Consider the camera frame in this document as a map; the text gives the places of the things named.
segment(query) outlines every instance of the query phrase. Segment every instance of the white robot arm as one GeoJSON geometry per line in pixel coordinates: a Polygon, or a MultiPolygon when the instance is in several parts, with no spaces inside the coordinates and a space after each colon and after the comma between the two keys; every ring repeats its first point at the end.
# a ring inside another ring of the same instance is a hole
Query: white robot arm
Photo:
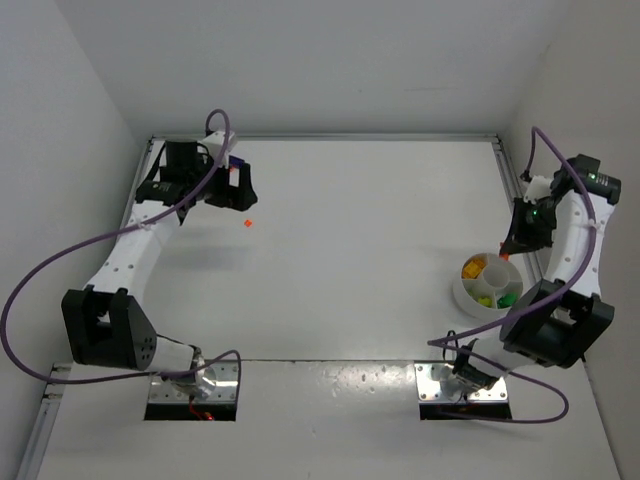
{"type": "MultiPolygon", "coordinates": [[[[599,173],[600,161],[594,158],[579,155],[569,163],[587,188],[595,222],[589,219],[582,195],[565,170],[556,172],[553,179],[531,180],[524,197],[515,199],[511,228],[500,253],[552,247],[551,257],[543,280],[511,311],[553,295],[579,273],[589,246],[589,231],[595,228],[589,264],[571,289],[546,307],[504,325],[497,335],[474,339],[463,347],[504,366],[507,372],[529,364],[569,368],[613,320],[614,308],[600,299],[598,271],[605,228],[619,201],[621,183],[599,173]]],[[[492,387],[505,371],[459,353],[452,373],[462,391],[473,392],[492,387]]]]}
{"type": "MultiPolygon", "coordinates": [[[[209,205],[244,211],[258,200],[248,163],[225,155],[220,165],[213,165],[212,155],[217,155],[223,140],[222,132],[213,132],[200,142],[166,141],[136,191],[128,225],[140,224],[141,228],[118,238],[109,258],[83,290],[66,293],[62,311],[77,363],[181,372],[202,362],[197,347],[156,334],[142,304],[162,248],[196,202],[204,200],[209,205]],[[230,166],[239,170],[237,186],[229,184],[230,166]],[[177,205],[216,167],[211,180],[190,204],[153,224],[144,223],[177,205]]],[[[233,133],[228,144],[228,150],[235,144],[233,133]]]]}

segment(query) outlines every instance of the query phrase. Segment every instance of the metal mounting plate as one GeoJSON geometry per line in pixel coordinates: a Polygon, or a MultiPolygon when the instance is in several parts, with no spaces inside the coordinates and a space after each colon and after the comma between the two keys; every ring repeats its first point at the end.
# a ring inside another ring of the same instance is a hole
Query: metal mounting plate
{"type": "MultiPolygon", "coordinates": [[[[193,408],[210,412],[216,420],[235,419],[235,400],[238,387],[236,362],[221,361],[207,368],[208,396],[195,397],[193,408]]],[[[189,396],[160,376],[151,377],[147,399],[146,420],[193,420],[189,412],[189,396]]]]}
{"type": "Polygon", "coordinates": [[[452,416],[447,417],[443,412],[464,413],[470,406],[474,406],[474,415],[511,418],[504,378],[499,379],[491,389],[482,389],[467,396],[461,393],[452,395],[443,391],[441,382],[442,378],[451,374],[450,363],[420,362],[415,363],[414,368],[421,419],[454,419],[452,416]]]}

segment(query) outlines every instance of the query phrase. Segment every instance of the green block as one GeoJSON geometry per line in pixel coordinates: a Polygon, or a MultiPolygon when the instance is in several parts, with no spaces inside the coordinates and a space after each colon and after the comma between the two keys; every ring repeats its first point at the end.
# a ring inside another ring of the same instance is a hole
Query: green block
{"type": "Polygon", "coordinates": [[[509,308],[518,301],[518,295],[515,293],[507,293],[498,300],[498,308],[509,308]]]}

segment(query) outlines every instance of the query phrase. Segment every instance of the white bowl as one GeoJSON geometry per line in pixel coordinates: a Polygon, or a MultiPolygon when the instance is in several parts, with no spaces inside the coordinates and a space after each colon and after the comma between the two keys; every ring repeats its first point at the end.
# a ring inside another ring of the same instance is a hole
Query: white bowl
{"type": "Polygon", "coordinates": [[[520,272],[511,262],[493,253],[478,253],[469,258],[453,279],[453,297],[458,306],[468,315],[484,321],[497,320],[504,317],[511,307],[498,308],[498,299],[508,293],[515,293],[518,299],[522,296],[523,284],[520,272]],[[462,278],[462,268],[471,260],[479,258],[485,268],[478,278],[462,278]],[[489,297],[491,307],[480,305],[476,297],[489,297]]]}

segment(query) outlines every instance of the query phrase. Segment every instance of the white wall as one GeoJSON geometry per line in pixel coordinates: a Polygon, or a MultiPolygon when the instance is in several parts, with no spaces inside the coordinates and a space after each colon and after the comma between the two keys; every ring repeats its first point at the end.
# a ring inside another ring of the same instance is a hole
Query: white wall
{"type": "MultiPolygon", "coordinates": [[[[0,4],[0,299],[41,259],[116,227],[140,149],[53,0],[0,4]]],[[[47,372],[70,359],[60,300],[108,245],[58,262],[18,299],[9,334],[47,372]]],[[[0,354],[0,479],[14,478],[43,384],[0,354]]]]}
{"type": "Polygon", "coordinates": [[[569,0],[56,0],[137,136],[507,125],[569,0]]]}
{"type": "MultiPolygon", "coordinates": [[[[587,359],[627,480],[640,478],[639,23],[638,2],[575,1],[506,135],[520,170],[528,158],[529,129],[535,124],[565,155],[599,158],[603,172],[622,180],[622,197],[607,227],[600,268],[603,300],[616,307],[616,317],[587,359]]],[[[557,167],[541,146],[534,171],[549,174],[557,167]]]]}

